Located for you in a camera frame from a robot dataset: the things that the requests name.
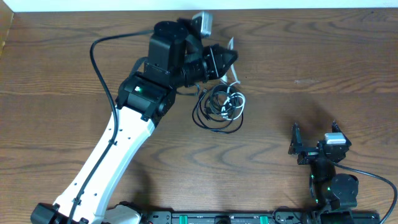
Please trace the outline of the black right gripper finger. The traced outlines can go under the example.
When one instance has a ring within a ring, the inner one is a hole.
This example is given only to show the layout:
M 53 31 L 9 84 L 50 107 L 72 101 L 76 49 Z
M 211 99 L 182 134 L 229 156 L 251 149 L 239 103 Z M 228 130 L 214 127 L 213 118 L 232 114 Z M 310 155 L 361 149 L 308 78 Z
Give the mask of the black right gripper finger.
M 300 154 L 303 151 L 303 142 L 300 135 L 300 128 L 297 123 L 292 126 L 292 139 L 288 154 Z
M 342 130 L 340 129 L 340 127 L 337 125 L 336 121 L 332 122 L 331 128 L 332 128 L 332 132 L 333 133 L 343 133 Z M 345 138 L 346 138 L 346 143 L 345 144 L 350 147 L 351 146 L 351 141 L 346 136 L 345 136 Z

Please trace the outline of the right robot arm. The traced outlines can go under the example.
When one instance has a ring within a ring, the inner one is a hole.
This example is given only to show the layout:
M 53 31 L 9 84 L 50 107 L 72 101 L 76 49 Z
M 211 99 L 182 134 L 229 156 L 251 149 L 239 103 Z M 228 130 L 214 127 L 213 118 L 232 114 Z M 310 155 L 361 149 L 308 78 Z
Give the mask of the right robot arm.
M 349 174 L 338 174 L 335 167 L 346 157 L 351 141 L 332 122 L 332 131 L 324 134 L 316 146 L 305 146 L 297 123 L 292 126 L 289 154 L 297 156 L 297 164 L 310 166 L 310 190 L 324 212 L 357 206 L 359 181 Z

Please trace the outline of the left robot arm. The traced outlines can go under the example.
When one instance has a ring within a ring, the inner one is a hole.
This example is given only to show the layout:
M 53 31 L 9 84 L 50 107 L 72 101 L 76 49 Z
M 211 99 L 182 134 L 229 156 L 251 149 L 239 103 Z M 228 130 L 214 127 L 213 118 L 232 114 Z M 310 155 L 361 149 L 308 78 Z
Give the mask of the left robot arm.
M 211 23 L 202 18 L 158 22 L 149 53 L 110 98 L 112 113 L 99 142 L 54 203 L 39 203 L 32 223 L 139 223 L 128 204 L 109 208 L 111 196 L 138 149 L 175 102 L 180 87 L 221 78 L 237 60 L 231 47 L 204 46 Z

